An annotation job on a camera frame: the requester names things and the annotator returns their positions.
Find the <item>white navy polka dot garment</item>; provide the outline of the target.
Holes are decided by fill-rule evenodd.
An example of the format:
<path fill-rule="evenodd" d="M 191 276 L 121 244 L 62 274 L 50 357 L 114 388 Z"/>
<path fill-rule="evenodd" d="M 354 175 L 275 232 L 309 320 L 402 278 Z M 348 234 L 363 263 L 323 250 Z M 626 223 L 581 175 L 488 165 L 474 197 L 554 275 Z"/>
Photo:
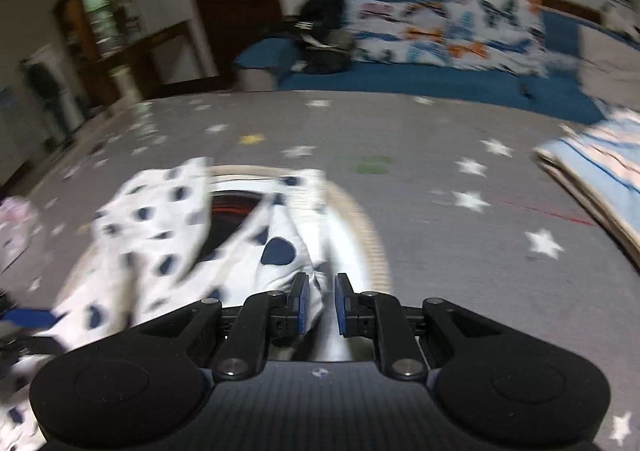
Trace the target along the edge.
<path fill-rule="evenodd" d="M 289 289 L 298 271 L 313 317 L 332 272 L 387 284 L 369 218 L 319 170 L 192 159 L 143 171 L 98 209 L 91 232 L 53 304 L 49 333 L 68 350 L 205 297 L 235 306 Z"/>

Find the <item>pink white cloth pile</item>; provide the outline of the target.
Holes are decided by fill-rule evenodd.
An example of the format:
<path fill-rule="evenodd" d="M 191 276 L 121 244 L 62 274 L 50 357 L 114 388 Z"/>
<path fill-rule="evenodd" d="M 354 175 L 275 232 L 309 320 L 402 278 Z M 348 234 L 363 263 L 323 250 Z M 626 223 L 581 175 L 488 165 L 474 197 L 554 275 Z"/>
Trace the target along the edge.
<path fill-rule="evenodd" d="M 23 197 L 7 197 L 1 202 L 1 271 L 6 271 L 28 248 L 39 225 L 35 205 Z"/>

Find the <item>wooden side table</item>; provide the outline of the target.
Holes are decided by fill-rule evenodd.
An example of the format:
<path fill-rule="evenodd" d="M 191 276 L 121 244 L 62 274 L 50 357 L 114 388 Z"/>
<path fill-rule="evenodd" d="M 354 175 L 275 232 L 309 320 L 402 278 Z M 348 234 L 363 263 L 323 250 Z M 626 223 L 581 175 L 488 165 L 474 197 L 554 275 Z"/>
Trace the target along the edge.
<path fill-rule="evenodd" d="M 188 22 L 178 22 L 154 34 L 142 37 L 105 58 L 81 62 L 77 74 L 92 104 L 111 107 L 125 95 L 115 83 L 115 70 L 128 68 L 134 78 L 134 85 L 142 99 L 168 98 L 181 95 L 213 93 L 224 89 L 219 76 L 205 76 L 177 83 L 164 83 L 158 64 L 153 59 L 153 50 L 170 41 L 181 38 L 195 48 Z"/>

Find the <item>black bag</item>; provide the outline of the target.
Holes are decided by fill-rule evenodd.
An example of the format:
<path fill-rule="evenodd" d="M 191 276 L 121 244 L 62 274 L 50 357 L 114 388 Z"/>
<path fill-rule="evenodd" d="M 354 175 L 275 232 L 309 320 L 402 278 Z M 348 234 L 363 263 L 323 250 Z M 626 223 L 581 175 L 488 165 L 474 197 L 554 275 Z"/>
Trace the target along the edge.
<path fill-rule="evenodd" d="M 343 28 L 345 0 L 305 0 L 295 16 L 292 40 L 299 54 L 295 72 L 326 75 L 348 70 L 355 37 Z"/>

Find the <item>striped folded blanket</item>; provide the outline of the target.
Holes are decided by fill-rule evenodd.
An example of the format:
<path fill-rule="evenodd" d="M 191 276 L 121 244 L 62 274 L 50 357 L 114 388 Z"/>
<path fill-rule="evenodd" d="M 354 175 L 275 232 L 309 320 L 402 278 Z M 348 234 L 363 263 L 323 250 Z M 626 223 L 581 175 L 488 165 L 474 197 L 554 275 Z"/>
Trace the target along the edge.
<path fill-rule="evenodd" d="M 639 263 L 639 113 L 618 108 L 534 153 L 538 165 Z"/>

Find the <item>blue sofa bench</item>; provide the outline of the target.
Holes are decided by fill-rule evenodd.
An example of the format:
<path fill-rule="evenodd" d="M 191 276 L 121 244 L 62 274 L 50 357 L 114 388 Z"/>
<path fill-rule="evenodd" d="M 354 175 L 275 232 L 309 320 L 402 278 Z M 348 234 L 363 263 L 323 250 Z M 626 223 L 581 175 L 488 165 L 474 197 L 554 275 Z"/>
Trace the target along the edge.
<path fill-rule="evenodd" d="M 401 0 L 384 0 L 400 2 Z M 546 29 L 547 75 L 468 71 L 428 64 L 363 62 L 355 59 L 344 72 L 326 75 L 295 72 L 299 54 L 292 40 L 296 14 L 280 34 L 246 48 L 234 62 L 239 80 L 249 92 L 268 89 L 318 89 L 337 92 L 405 94 L 499 104 L 582 124 L 603 120 L 609 104 L 582 91 L 578 78 L 579 28 L 585 21 L 548 11 L 540 0 Z"/>

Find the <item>butterfly print pillow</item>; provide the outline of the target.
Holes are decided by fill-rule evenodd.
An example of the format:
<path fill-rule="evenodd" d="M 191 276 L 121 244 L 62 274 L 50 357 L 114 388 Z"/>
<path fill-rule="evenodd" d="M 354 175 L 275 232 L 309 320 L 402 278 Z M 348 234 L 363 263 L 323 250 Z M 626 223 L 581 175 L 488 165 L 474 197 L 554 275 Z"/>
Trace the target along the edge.
<path fill-rule="evenodd" d="M 547 75 L 540 0 L 348 0 L 344 26 L 358 61 Z"/>

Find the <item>grey cushion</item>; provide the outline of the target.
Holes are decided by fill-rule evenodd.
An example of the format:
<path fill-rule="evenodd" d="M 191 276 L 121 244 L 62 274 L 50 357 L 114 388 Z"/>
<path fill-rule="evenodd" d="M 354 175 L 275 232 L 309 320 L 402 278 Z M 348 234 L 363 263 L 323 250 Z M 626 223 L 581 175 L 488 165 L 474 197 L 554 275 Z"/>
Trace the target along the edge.
<path fill-rule="evenodd" d="M 639 111 L 639 49 L 590 26 L 579 28 L 582 91 L 606 104 Z"/>

